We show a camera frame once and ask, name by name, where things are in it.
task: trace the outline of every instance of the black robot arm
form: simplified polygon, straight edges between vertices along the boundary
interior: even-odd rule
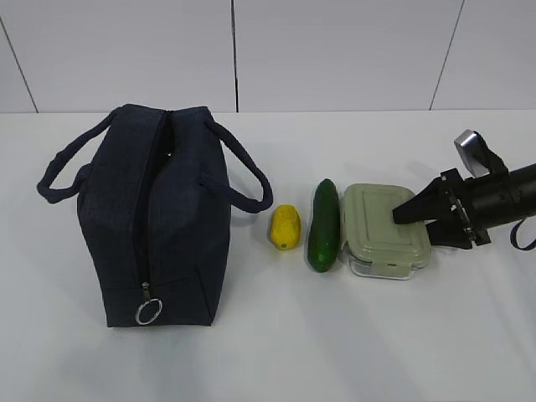
[[[490,243],[488,229],[536,214],[536,164],[509,172],[482,136],[466,130],[455,140],[461,160],[473,178],[463,179],[457,169],[447,170],[410,201],[393,210],[396,224],[431,221],[426,225],[432,245],[471,249]],[[533,250],[536,240],[522,248]]]

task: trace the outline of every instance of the white wall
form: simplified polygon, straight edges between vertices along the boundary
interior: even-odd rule
[[[0,112],[35,111],[0,26]]]
[[[234,5],[240,111],[536,108],[533,0]],[[235,111],[231,0],[0,0],[0,15],[39,111]],[[34,108],[0,31],[12,111]]]

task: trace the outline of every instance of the cucumber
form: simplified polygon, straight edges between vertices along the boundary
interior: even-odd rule
[[[326,272],[337,259],[340,215],[335,184],[328,178],[318,184],[312,203],[312,223],[307,241],[307,260],[317,272]]]

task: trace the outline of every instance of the yellow fruit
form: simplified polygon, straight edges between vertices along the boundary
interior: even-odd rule
[[[302,233],[300,215],[293,205],[280,205],[271,217],[270,240],[279,250],[298,244]]]

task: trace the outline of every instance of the strap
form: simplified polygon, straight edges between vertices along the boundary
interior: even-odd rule
[[[63,151],[56,154],[55,158],[49,163],[47,170],[44,172],[43,178],[37,185],[37,191],[49,203],[56,204],[66,198],[70,198],[80,191],[82,183],[88,178],[91,170],[91,165],[87,164],[80,168],[76,174],[73,184],[68,188],[50,188],[59,173],[64,169],[68,161],[92,138],[97,137],[106,128],[108,128],[114,117],[117,115],[120,108],[115,109],[106,119],[101,121],[95,127],[86,131],[80,137],[72,141]]]
[[[223,126],[215,121],[205,121],[207,128],[217,136],[225,146],[255,175],[262,186],[262,200],[247,198],[243,194],[231,188],[227,183],[221,183],[206,173],[201,173],[199,183],[220,197],[225,198],[231,205],[251,214],[268,209],[274,202],[270,183],[265,174],[255,165],[250,154],[242,147],[238,140]]]
[[[536,249],[536,240],[533,241],[530,245],[528,245],[527,247],[519,247],[519,244],[518,244],[518,231],[519,231],[519,228],[521,227],[521,225],[523,224],[523,222],[525,221],[526,219],[523,219],[523,220],[520,220],[519,222],[517,222],[515,224],[515,226],[512,228],[512,232],[510,233],[510,243],[512,243],[512,245],[518,249],[518,250],[521,250],[521,251],[531,251],[531,250],[534,250]]]

